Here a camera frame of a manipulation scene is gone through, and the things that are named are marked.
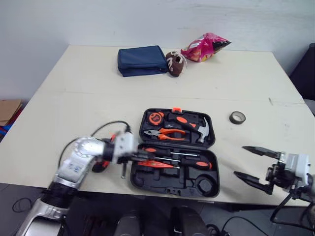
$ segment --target black cable wire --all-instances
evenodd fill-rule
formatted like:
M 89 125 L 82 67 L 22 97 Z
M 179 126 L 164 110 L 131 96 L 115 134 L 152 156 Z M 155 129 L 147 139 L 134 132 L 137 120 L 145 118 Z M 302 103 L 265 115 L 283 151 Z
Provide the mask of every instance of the black cable wire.
M 300 223 L 301 225 L 304 225 L 304 224 L 303 224 L 303 218 L 304 218 L 305 214 L 307 214 L 307 212 L 308 212 L 313 206 L 314 206 L 314 203 L 311 202 L 311 203 L 304 209 L 304 211 L 302 212 L 302 214 L 301 214 L 301 216 L 300 216 L 300 219 L 299 219 L 299 223 Z
M 68 236 L 72 236 L 72 233 L 70 231 L 70 227 L 68 226 L 67 222 L 66 222 L 66 217 L 64 216 L 61 220 L 61 226 L 65 229 L 65 231 L 67 232 Z
M 22 200 L 27 200 L 27 201 L 29 201 L 29 203 L 30 203 L 30 208 L 24 209 L 24 210 L 21 209 L 20 203 L 21 203 Z M 20 198 L 20 199 L 16 200 L 16 201 L 14 202 L 14 204 L 12 205 L 12 211 L 15 212 L 15 213 L 21 213 L 21 212 L 25 212 L 25 211 L 30 210 L 30 209 L 32 208 L 32 206 L 33 206 L 33 203 L 32 203 L 32 201 L 31 201 L 31 199 L 29 199 L 29 198 Z
M 127 132 L 127 131 L 130 132 L 130 125 L 129 125 L 127 122 L 125 122 L 125 121 L 123 121 L 123 120 L 115 120 L 115 121 L 111 121 L 111 122 L 108 122 L 108 123 L 106 123 L 106 124 L 100 126 L 99 128 L 97 128 L 97 129 L 91 134 L 91 136 L 93 137 L 93 136 L 94 136 L 99 130 L 101 130 L 102 128 L 104 128 L 104 127 L 106 127 L 106 126 L 108 126 L 108 125 L 110 125 L 110 124 L 115 124 L 115 123 L 123 123 L 123 124 L 125 124 L 125 125 L 127 126 L 127 127 L 126 127 L 126 132 Z M 59 156 L 59 159 L 58 159 L 58 168 L 60 167 L 61 160 L 62 160 L 62 158 L 63 158 L 63 154 L 64 154 L 65 150 L 69 147 L 69 145 L 70 145 L 71 143 L 75 142 L 77 139 L 78 139 L 78 138 L 71 140 L 71 141 L 70 141 L 69 143 L 67 143 L 66 146 L 63 148 L 63 151 L 61 152 L 61 154 L 60 154 L 60 156 Z
M 6 189 L 7 187 L 9 187 L 9 186 L 10 186 L 10 184 L 8 183 L 8 184 L 6 185 L 6 187 L 0 189 L 0 192 L 2 192 L 3 190 L 5 190 L 5 189 Z
M 105 126 L 108 126 L 109 124 L 115 124 L 115 123 L 123 123 L 125 124 L 127 127 L 126 127 L 126 132 L 127 131 L 130 131 L 130 125 L 126 122 L 126 121 L 123 121 L 123 120 L 115 120 L 115 121 L 111 121 L 111 122 L 108 122 L 104 125 L 102 125 L 101 127 L 99 127 L 96 131 L 94 131 L 91 136 L 94 137 L 94 135 L 99 131 L 101 130 L 102 128 L 104 128 Z
M 241 216 L 232 216 L 231 218 L 229 218 L 229 219 L 226 221 L 226 223 L 223 225 L 222 230 L 221 230 L 221 234 L 223 234 L 223 230 L 225 229 L 227 223 L 228 223 L 230 220 L 234 219 L 234 218 L 239 218 L 239 219 L 246 220 L 248 223 L 250 223 L 251 225 L 253 225 L 256 229 L 258 229 L 259 231 L 261 231 L 264 235 L 268 236 L 263 230 L 261 230 L 261 229 L 260 229 L 257 225 L 255 225 L 252 221 L 250 221 L 250 220 L 248 220 L 248 219 L 246 219 L 246 218 L 244 218 L 244 217 L 241 217 Z
M 302 228 L 302 229 L 306 229 L 306 230 L 310 230 L 314 232 L 314 229 L 303 226 L 303 225 L 299 225 L 299 224 L 295 224 L 295 223 L 289 223 L 289 222 L 284 222 L 284 221 L 276 221 L 275 217 L 277 215 L 277 213 L 282 209 L 282 207 L 284 207 L 284 205 L 293 197 L 293 194 L 290 193 L 274 210 L 274 212 L 272 213 L 271 217 L 270 217 L 270 221 L 276 224 L 280 224 L 280 225 L 290 225 L 290 226 L 295 226 L 298 228 Z

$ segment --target white table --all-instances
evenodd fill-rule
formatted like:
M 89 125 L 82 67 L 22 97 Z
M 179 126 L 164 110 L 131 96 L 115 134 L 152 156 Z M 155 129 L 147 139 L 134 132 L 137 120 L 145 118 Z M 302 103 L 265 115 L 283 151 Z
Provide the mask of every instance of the white table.
M 124 78 L 117 70 L 118 49 L 68 47 L 0 143 L 0 182 L 47 187 L 68 141 L 117 119 L 127 121 L 138 137 L 147 108 L 175 106 L 212 118 L 216 142 L 210 150 L 219 161 L 220 193 L 205 201 L 277 205 L 287 195 L 275 187 L 269 196 L 234 176 L 233 171 L 241 171 L 264 182 L 267 168 L 275 163 L 241 146 L 309 154 L 315 173 L 314 116 L 272 53 L 223 50 L 206 62 L 189 61 L 179 78 Z M 232 124 L 228 116 L 233 111 L 243 112 L 247 120 Z M 110 126 L 98 136 L 109 137 L 120 128 Z M 81 189 L 173 197 L 136 189 L 128 176 L 120 178 L 121 170 L 112 164 L 102 174 L 89 173 Z

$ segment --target blue bag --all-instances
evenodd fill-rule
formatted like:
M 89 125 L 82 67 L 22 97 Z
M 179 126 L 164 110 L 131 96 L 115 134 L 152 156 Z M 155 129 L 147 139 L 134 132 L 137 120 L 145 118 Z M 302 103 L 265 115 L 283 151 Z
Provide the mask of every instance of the blue bag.
M 159 46 L 120 49 L 118 70 L 124 77 L 167 72 L 167 61 Z

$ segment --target orange pliers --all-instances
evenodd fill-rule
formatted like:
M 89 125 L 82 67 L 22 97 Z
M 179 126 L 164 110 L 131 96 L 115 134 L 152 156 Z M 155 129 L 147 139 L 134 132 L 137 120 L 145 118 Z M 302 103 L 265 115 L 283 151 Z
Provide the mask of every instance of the orange pliers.
M 185 138 L 172 138 L 167 136 L 166 134 L 171 134 L 171 133 L 181 133 L 181 134 L 186 134 L 186 132 L 184 130 L 181 129 L 159 129 L 159 130 L 145 130 L 143 131 L 143 133 L 147 134 L 147 135 L 152 135 L 152 136 L 157 136 L 158 139 L 169 139 L 169 140 L 185 140 Z

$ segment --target pink snack bag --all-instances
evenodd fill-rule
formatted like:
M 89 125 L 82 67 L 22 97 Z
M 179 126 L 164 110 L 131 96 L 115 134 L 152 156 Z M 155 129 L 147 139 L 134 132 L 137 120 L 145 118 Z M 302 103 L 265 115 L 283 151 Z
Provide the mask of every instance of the pink snack bag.
M 190 60 L 201 62 L 210 58 L 230 43 L 230 41 L 214 33 L 205 33 L 200 38 L 191 42 L 188 47 L 182 49 L 181 54 Z

